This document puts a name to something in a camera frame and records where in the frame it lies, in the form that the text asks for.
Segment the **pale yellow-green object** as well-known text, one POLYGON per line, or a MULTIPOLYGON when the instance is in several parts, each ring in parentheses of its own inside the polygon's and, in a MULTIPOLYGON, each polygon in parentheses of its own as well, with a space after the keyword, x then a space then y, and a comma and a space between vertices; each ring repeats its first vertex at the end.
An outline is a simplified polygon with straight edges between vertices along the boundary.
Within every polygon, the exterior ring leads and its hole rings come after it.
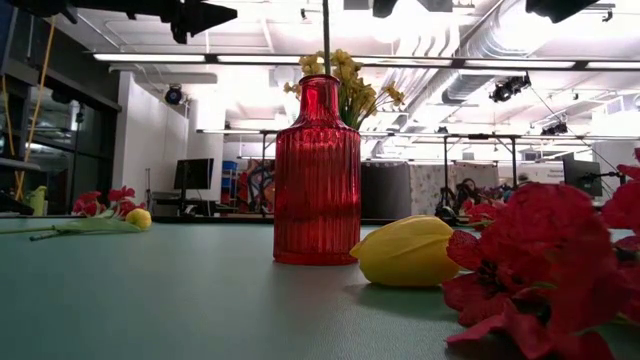
POLYGON ((25 204, 33 209, 34 216, 45 216, 47 210, 47 187, 39 186, 25 196, 25 204))

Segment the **yellow artificial tulip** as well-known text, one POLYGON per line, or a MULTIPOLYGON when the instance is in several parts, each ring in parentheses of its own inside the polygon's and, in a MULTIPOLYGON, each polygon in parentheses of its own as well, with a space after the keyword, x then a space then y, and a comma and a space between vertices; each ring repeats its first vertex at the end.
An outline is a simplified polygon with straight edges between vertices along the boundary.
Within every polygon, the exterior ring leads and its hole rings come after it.
POLYGON ((95 216, 77 218, 58 225, 0 230, 0 235, 30 234, 29 239, 37 242, 76 235, 142 233, 149 230, 152 224, 151 214, 141 208, 135 208, 126 215, 106 210, 95 216))
POLYGON ((364 277, 392 287, 432 287, 454 278, 460 266, 447 255, 454 230, 434 216, 407 217, 365 236, 351 250, 364 277))

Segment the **silver ventilation duct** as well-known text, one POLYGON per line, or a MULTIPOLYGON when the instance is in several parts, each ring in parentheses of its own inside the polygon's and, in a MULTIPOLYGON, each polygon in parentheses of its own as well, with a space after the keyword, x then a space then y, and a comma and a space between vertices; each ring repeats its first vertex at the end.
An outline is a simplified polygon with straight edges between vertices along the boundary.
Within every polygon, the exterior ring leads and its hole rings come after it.
MULTIPOLYGON (((549 41, 553 24, 525 11, 526 0, 499 0, 479 25, 470 30, 455 54, 466 58, 526 58, 549 41)), ((430 102, 458 105, 492 79, 490 75, 465 74, 440 69, 421 88, 407 112, 414 116, 430 102)))

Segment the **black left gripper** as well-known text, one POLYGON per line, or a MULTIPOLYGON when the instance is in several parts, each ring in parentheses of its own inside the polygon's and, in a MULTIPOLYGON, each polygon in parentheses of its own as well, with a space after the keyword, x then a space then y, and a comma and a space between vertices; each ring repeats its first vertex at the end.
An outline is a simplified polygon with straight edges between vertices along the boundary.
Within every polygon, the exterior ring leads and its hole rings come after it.
POLYGON ((236 9, 215 5, 205 0, 130 0, 131 8, 127 16, 133 20, 136 15, 159 17, 169 23, 173 39, 178 44, 187 43, 187 34, 192 37, 212 27, 224 24, 238 17, 236 9))

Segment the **red ribbed glass vase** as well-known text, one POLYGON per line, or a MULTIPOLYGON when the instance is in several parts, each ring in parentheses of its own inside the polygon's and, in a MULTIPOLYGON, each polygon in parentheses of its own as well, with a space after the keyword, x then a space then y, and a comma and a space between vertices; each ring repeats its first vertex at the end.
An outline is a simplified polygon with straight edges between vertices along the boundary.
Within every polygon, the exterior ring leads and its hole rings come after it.
POLYGON ((357 261, 360 241, 361 136, 338 111, 339 81, 300 81, 300 113, 276 136, 273 258, 290 265, 357 261))

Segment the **black metal rack frame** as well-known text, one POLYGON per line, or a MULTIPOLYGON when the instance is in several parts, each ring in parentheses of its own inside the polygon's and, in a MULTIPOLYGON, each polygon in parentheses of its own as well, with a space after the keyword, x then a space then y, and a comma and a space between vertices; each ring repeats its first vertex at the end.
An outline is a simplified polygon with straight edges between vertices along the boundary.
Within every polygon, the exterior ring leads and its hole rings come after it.
MULTIPOLYGON (((240 129, 240 130, 208 130, 208 129, 197 129, 196 133, 201 134, 216 134, 216 135, 260 135, 263 137, 263 140, 268 136, 275 136, 279 133, 277 130, 249 130, 249 129, 240 129)), ((533 141, 533 142, 552 142, 552 141, 564 141, 564 142, 578 142, 583 146, 587 146, 593 142, 600 141, 640 141, 640 137, 638 136, 600 136, 600 135, 516 135, 516 134, 485 134, 485 133, 473 133, 473 134, 448 134, 448 133, 402 133, 402 132, 365 132, 360 131, 360 136, 365 140, 368 139, 387 139, 387 138, 408 138, 413 139, 418 142, 425 140, 426 143, 438 143, 438 141, 443 144, 453 144, 449 142, 449 139, 454 140, 464 140, 464 141, 480 141, 487 142, 489 140, 500 142, 503 139, 507 139, 511 142, 511 145, 504 145, 506 148, 509 148, 511 152, 515 151, 515 146, 518 141, 533 141)), ((263 141, 263 148, 266 149, 266 140, 263 141)))

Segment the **black background monitor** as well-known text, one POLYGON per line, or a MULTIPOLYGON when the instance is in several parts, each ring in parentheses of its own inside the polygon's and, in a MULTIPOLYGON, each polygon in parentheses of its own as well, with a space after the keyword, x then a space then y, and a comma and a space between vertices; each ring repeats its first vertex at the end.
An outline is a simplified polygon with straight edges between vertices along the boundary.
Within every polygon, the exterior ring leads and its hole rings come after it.
POLYGON ((563 160, 564 183, 575 187, 592 197, 603 195, 601 170, 598 162, 563 160))
POLYGON ((174 176, 176 190, 209 190, 213 175, 213 158, 178 160, 174 176))

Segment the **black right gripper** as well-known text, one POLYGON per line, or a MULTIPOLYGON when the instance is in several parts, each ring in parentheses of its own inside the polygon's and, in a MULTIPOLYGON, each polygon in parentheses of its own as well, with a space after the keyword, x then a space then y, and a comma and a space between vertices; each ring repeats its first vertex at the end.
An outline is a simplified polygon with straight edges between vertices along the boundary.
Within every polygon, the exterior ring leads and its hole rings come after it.
POLYGON ((372 14, 376 18, 387 18, 390 16, 398 0, 373 0, 372 14))

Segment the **colourful mural panel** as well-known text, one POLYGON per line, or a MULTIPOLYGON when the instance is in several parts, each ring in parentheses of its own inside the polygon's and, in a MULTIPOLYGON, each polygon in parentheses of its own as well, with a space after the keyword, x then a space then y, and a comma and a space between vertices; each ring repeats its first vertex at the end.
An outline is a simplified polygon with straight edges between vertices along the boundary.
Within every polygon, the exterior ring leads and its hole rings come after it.
POLYGON ((240 213, 272 214, 275 201, 275 161, 250 159, 237 178, 240 213))

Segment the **teal table mat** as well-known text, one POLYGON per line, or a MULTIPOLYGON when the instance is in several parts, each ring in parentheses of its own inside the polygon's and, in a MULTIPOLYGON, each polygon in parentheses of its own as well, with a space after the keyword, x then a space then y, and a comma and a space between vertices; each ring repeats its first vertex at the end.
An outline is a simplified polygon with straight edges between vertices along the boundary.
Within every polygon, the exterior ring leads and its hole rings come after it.
POLYGON ((0 219, 0 360, 524 360, 502 337, 448 346, 437 288, 276 263, 269 225, 32 239, 50 225, 0 219))

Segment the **long ceiling light strip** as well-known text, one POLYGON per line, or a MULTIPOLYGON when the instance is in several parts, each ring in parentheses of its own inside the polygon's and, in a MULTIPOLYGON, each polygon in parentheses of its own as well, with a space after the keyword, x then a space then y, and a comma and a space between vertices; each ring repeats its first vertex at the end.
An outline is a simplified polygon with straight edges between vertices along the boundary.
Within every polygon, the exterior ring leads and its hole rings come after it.
MULTIPOLYGON (((107 63, 185 64, 185 65, 296 65, 300 55, 277 54, 171 54, 171 53, 93 53, 107 63)), ((620 59, 538 59, 538 58, 464 58, 464 57, 353 57, 364 67, 435 68, 470 70, 532 70, 574 72, 640 72, 640 60, 620 59)))

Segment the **grey partition panel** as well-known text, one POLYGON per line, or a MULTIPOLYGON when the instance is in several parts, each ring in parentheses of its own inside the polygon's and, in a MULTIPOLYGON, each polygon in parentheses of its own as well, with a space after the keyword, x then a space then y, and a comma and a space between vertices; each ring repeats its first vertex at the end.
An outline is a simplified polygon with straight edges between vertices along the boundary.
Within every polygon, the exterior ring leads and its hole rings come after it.
POLYGON ((411 215, 409 165, 400 162, 361 164, 364 219, 399 220, 411 215))

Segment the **person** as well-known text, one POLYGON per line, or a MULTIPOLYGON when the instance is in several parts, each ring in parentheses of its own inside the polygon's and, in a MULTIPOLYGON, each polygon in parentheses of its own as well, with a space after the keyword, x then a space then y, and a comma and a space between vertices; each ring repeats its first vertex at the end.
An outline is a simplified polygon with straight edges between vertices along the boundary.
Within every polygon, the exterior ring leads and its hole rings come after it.
POLYGON ((481 202, 482 198, 473 179, 465 178, 461 183, 456 185, 453 203, 453 210, 456 215, 465 212, 470 207, 478 205, 481 202))

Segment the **long tan stick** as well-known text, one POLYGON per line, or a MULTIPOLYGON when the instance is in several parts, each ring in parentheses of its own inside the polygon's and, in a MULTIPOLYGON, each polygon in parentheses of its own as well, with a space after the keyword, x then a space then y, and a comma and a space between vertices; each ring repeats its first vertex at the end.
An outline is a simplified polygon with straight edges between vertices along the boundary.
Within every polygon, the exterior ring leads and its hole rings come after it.
POLYGON ((32 147, 32 143, 33 143, 33 139, 34 139, 34 135, 35 135, 35 128, 36 128, 36 122, 37 119, 40 115, 40 108, 41 108, 41 103, 42 103, 42 98, 43 98, 43 93, 44 93, 44 87, 45 87, 45 80, 47 77, 47 71, 48 71, 48 66, 49 66, 49 61, 50 61, 50 54, 51 54, 51 50, 52 50, 52 46, 53 46, 53 38, 54 38, 54 34, 55 34, 55 28, 56 28, 56 17, 55 16, 51 16, 48 19, 48 23, 49 23, 49 35, 47 37, 47 45, 46 45, 46 51, 44 54, 44 58, 43 58, 43 63, 42 63, 42 67, 41 67, 41 71, 40 71, 40 75, 39 75, 39 83, 38 83, 38 92, 37 92, 37 97, 36 97, 36 103, 35 103, 35 108, 34 108, 34 112, 32 117, 30 118, 29 122, 28 122, 28 135, 27 135, 27 142, 26 142, 26 147, 25 147, 25 156, 24 156, 24 163, 26 165, 30 165, 30 157, 31 157, 31 147, 32 147))

